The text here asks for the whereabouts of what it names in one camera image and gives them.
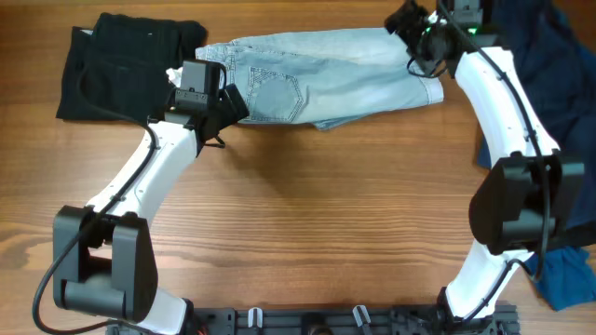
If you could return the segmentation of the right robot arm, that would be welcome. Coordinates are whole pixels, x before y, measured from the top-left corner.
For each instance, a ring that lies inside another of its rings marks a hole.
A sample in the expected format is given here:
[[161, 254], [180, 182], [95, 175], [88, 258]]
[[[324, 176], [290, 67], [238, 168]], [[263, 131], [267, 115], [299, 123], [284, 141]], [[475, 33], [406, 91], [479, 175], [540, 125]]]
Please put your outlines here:
[[567, 225], [583, 163], [562, 154], [543, 128], [493, 12], [490, 1], [440, 1], [432, 12], [407, 1], [385, 23], [406, 44], [418, 77], [456, 81], [490, 154], [490, 171], [469, 204], [472, 247], [438, 298], [436, 323], [447, 331], [489, 323], [499, 294], [531, 257], [589, 242], [584, 228]]

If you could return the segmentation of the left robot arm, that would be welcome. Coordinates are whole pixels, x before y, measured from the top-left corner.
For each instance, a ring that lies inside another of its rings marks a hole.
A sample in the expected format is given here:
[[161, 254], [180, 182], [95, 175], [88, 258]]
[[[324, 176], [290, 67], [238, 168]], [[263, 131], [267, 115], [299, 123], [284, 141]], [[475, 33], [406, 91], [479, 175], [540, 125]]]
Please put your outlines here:
[[34, 295], [36, 326], [47, 287], [57, 307], [102, 317], [118, 333], [197, 334], [194, 305], [158, 285], [150, 225], [180, 175], [219, 133], [248, 116], [223, 64], [187, 60], [166, 104], [140, 124], [144, 136], [115, 178], [83, 207], [65, 206], [53, 222], [53, 262]]

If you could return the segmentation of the light blue denim shorts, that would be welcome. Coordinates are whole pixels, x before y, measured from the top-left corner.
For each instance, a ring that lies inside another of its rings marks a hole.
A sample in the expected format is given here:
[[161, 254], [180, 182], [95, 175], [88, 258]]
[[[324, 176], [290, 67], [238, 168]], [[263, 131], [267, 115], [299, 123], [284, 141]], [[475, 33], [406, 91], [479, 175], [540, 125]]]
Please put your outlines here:
[[440, 81], [413, 75], [406, 45], [383, 28], [241, 37], [199, 47], [196, 58], [225, 66], [246, 124], [326, 130], [443, 100]]

